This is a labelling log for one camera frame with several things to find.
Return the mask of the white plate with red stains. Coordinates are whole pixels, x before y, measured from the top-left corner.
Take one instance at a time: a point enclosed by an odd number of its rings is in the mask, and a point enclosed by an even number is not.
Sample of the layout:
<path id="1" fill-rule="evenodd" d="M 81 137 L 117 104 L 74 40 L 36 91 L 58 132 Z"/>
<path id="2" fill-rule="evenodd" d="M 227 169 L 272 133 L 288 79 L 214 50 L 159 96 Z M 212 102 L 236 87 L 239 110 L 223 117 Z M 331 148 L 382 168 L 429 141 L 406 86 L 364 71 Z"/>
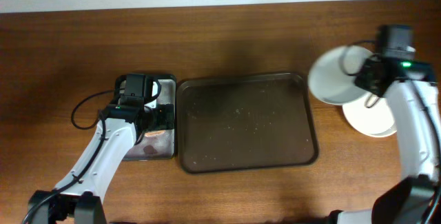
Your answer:
<path id="1" fill-rule="evenodd" d="M 366 94 L 361 98 L 346 103 L 342 106 L 343 114 L 348 123 L 358 132 L 376 138 L 391 136 L 396 133 L 396 125 L 391 109 L 384 99 L 379 101 L 372 107 L 365 106 L 374 103 L 378 98 Z"/>

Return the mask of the white plate with red smears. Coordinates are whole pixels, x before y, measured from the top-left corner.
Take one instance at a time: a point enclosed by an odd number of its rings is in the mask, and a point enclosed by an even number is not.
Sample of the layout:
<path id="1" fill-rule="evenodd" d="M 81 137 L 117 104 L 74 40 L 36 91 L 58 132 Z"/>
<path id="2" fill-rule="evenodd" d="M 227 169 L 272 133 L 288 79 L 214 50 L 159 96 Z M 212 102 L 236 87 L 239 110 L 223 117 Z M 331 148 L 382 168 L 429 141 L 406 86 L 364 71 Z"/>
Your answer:
<path id="1" fill-rule="evenodd" d="M 366 90 L 355 86 L 355 76 L 348 76 L 340 68 L 341 56 L 348 74 L 359 71 L 372 52 L 361 46 L 346 45 L 331 49 L 321 55 L 309 70 L 307 84 L 311 93 L 324 103 L 344 105 L 362 98 Z"/>

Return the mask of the orange green scrubbing sponge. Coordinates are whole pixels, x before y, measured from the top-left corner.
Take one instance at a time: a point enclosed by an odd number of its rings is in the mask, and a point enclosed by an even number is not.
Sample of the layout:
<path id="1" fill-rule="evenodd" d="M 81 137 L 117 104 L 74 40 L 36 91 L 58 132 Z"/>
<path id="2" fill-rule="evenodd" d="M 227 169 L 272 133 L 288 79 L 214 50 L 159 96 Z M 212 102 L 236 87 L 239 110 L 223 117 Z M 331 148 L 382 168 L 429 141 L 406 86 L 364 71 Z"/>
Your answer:
<path id="1" fill-rule="evenodd" d="M 151 132 L 146 132 L 144 135 L 145 135 L 146 137 L 158 136 L 158 135 L 163 134 L 165 131 L 166 131 L 166 130 L 151 131 Z"/>

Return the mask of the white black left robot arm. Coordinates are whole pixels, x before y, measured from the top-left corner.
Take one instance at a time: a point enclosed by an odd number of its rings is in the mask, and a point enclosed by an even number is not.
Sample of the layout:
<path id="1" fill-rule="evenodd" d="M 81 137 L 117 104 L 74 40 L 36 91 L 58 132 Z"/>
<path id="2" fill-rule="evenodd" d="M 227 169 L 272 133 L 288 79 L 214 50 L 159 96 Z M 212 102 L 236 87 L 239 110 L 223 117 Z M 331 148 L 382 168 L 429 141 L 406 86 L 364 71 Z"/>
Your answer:
<path id="1" fill-rule="evenodd" d="M 111 104 L 99 114 L 92 140 L 52 191 L 37 190 L 24 223 L 105 223 L 103 200 L 122 161 L 170 159 L 174 155 L 175 107 Z"/>

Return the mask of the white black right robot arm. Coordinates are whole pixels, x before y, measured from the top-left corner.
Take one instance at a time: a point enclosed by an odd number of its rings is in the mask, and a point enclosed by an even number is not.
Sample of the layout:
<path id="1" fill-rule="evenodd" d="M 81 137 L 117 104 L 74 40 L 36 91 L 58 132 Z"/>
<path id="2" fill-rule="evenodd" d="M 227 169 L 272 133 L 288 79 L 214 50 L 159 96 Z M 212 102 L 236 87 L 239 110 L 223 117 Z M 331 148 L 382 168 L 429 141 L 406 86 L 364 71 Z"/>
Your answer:
<path id="1" fill-rule="evenodd" d="M 370 210 L 335 210 L 327 223 L 439 223 L 440 112 L 432 65 L 414 59 L 413 30 L 383 25 L 375 52 L 352 73 L 357 87 L 384 98 L 396 122 L 404 179 Z"/>

